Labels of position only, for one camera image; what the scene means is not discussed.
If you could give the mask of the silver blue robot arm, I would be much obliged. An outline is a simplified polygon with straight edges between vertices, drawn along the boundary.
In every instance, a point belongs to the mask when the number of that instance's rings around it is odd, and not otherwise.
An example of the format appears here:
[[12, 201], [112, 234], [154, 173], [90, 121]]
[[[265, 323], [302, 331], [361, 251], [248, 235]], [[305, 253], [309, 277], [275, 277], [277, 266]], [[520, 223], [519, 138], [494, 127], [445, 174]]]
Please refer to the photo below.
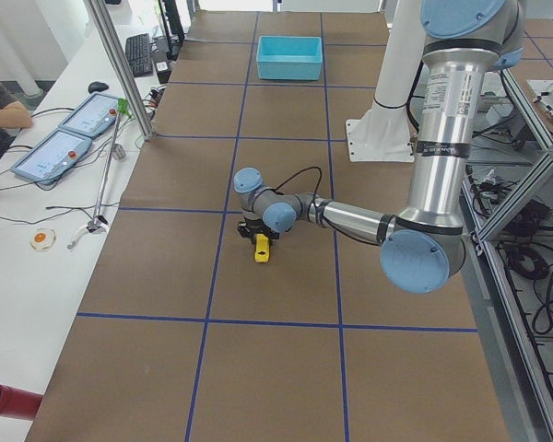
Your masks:
[[258, 244], [303, 220], [380, 247], [386, 277], [411, 293], [441, 288], [462, 267], [463, 221], [457, 213], [484, 75], [522, 54], [525, 2], [425, 1], [422, 61], [429, 71], [406, 207], [381, 214], [324, 199], [284, 194], [254, 168], [239, 170], [241, 236]]

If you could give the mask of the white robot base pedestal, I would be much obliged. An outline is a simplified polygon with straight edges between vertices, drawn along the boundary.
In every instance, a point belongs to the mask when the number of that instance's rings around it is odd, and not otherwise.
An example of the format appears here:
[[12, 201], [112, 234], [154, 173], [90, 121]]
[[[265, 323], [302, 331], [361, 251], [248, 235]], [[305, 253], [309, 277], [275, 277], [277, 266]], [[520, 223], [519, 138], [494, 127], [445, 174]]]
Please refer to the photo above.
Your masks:
[[371, 108], [346, 121], [352, 162], [412, 162], [407, 102], [422, 60], [425, 31], [421, 3], [397, 3]]

